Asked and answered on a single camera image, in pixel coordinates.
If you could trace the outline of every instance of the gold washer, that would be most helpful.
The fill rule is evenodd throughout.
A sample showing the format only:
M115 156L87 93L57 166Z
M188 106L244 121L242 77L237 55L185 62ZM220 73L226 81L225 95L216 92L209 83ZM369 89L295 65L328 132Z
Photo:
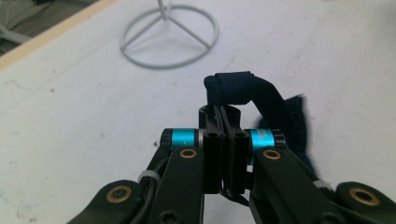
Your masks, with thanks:
M116 192L117 190L125 190L125 195L123 195L122 197L114 197L113 193ZM110 203L122 203L125 200L127 200L129 197L131 197L132 195L132 189L128 186L116 186L113 189L111 189L108 193L107 193L107 201Z
M186 155L186 154L184 154L185 152L191 152L192 154L191 155ZM186 149L181 150L179 155L182 158L191 159L191 158L196 157L196 155L198 155L198 152L196 150L194 150L194 149L186 148Z
M359 193L367 194L370 199L363 199L361 196L359 196ZM379 199L376 197L372 192L366 190L366 189L361 189L361 188L352 188L349 190L350 196L352 196L353 199L360 203L364 203L366 205L370 206L377 206L379 205Z
M280 155L279 152L275 151L275 150L265 150L262 155L270 160L279 160L282 156Z

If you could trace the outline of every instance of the black cable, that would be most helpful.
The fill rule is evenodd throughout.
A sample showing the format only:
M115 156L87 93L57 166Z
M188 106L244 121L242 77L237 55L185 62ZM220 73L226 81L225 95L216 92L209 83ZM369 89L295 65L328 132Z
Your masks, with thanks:
M168 161L169 161L169 158L164 158L164 159L160 160L157 163L157 165L154 167L153 171L157 174L162 174ZM149 209L151 207L151 204L154 201L154 197L155 197L157 188L159 186L157 186L155 179L153 179L152 177L147 177L147 178L150 178L150 181L148 182L148 184L146 186L143 186L143 189L147 192L146 198L145 198L145 203L143 204L142 207L140 207L139 211L134 216L134 218L132 219L130 224L142 223L142 221L146 219Z

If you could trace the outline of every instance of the floor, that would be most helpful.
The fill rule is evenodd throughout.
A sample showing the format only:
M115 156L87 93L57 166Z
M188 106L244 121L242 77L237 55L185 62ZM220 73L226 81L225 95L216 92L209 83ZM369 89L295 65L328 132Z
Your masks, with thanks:
M0 0L0 24L10 31L34 37L97 0ZM0 39L0 56L18 44Z

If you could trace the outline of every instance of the bolt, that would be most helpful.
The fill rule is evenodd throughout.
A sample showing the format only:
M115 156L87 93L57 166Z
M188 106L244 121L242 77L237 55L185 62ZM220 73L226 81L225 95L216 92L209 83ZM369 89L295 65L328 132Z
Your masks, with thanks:
M181 217L174 211L165 211L158 216L157 224L182 224Z

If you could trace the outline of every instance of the screw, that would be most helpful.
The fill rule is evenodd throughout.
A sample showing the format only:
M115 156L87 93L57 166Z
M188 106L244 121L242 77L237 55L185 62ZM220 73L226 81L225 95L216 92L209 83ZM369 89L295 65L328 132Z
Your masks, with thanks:
M334 213L326 212L320 215L319 224L344 224L343 218L337 216Z
M158 216L157 224L182 224L181 217L174 211L165 211Z

